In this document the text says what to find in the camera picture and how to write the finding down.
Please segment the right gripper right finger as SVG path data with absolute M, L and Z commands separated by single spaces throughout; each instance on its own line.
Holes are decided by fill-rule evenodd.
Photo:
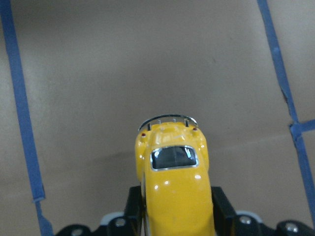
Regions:
M 236 212 L 221 187 L 214 186 L 214 225 L 219 236 L 261 236 L 259 221 L 247 211 Z

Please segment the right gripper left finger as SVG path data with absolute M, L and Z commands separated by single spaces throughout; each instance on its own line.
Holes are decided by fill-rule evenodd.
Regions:
M 142 229 L 141 187 L 129 189 L 124 211 L 116 211 L 103 216 L 100 221 L 100 236 L 140 236 Z

